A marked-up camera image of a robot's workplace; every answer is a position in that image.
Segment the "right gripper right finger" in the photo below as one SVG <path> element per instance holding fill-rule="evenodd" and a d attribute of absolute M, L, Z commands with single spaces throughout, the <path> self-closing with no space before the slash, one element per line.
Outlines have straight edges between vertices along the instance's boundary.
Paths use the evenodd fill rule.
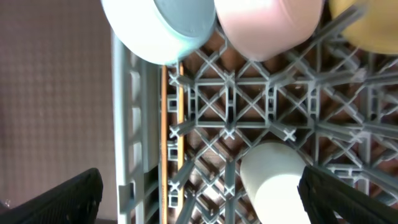
<path fill-rule="evenodd" d="M 306 166 L 298 185 L 312 224 L 339 224 L 336 214 L 355 224 L 395 224 L 397 210 L 365 195 L 318 167 Z"/>

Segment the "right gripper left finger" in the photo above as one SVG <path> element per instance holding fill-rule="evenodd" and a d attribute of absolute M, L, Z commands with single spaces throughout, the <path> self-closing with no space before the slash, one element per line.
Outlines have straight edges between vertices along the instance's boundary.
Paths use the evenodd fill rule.
<path fill-rule="evenodd" d="M 95 222 L 103 196 L 97 168 L 90 168 L 1 214 L 1 224 Z"/>

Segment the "pale green cup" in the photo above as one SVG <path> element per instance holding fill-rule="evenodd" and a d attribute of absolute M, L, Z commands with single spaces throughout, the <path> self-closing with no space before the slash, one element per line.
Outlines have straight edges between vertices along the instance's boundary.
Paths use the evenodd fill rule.
<path fill-rule="evenodd" d="M 299 154 L 281 142 L 264 142 L 242 158 L 241 180 L 261 223 L 310 223 L 298 192 L 305 166 Z"/>

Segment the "yellow plate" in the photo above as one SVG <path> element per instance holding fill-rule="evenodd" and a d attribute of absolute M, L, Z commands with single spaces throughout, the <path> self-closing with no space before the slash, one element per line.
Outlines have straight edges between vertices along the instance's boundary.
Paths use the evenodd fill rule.
<path fill-rule="evenodd" d="M 342 31 L 351 44 L 377 54 L 397 54 L 397 0 L 368 0 L 365 14 Z"/>

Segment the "white bowl with rice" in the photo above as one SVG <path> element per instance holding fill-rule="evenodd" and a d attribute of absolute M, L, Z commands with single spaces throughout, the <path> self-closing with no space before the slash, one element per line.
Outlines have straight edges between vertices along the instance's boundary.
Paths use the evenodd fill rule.
<path fill-rule="evenodd" d="M 265 61 L 309 39 L 324 0 L 215 0 L 231 45 L 250 60 Z"/>

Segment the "light blue bowl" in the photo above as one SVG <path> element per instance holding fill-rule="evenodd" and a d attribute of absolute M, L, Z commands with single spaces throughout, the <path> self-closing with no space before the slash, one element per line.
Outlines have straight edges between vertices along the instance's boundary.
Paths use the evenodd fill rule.
<path fill-rule="evenodd" d="M 214 32 L 213 0 L 101 0 L 116 37 L 135 55 L 171 65 L 203 46 Z"/>

